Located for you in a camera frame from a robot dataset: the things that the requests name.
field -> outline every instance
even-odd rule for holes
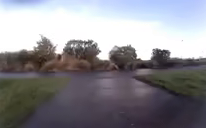
[[[135,78],[175,94],[206,98],[206,69],[157,72]]]

road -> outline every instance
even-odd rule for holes
[[[206,128],[206,103],[171,95],[133,73],[74,73],[24,128]]]

treeline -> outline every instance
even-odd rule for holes
[[[46,64],[50,61],[52,62],[52,60],[56,60],[57,63],[59,63],[65,55],[76,59],[76,65],[78,65],[78,67],[85,67],[82,66],[82,64],[85,64],[86,69],[90,67],[90,70],[110,69],[108,67],[112,65],[112,63],[120,70],[134,70],[137,68],[183,66],[190,64],[190,62],[192,64],[195,62],[195,60],[185,60],[184,62],[183,59],[170,58],[171,52],[169,50],[158,48],[152,50],[149,61],[142,61],[140,58],[137,58],[136,50],[131,45],[121,47],[114,46],[109,52],[109,60],[101,60],[97,57],[101,50],[93,40],[70,40],[62,49],[63,54],[61,55],[57,55],[55,50],[56,45],[54,45],[50,39],[41,35],[41,39],[37,41],[37,45],[34,46],[31,51],[23,49],[18,52],[0,53],[0,71],[21,71],[24,69],[26,69],[26,71],[39,71],[43,66],[47,67]]]

grass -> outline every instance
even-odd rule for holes
[[[157,72],[146,76],[136,76],[135,78],[175,94],[206,98],[206,70]]]
[[[66,78],[0,79],[0,128],[19,127],[67,81]]]

sky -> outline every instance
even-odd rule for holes
[[[149,59],[206,57],[206,0],[0,0],[0,52],[32,49],[43,34],[61,53],[70,39],[93,39],[101,59],[131,44]]]

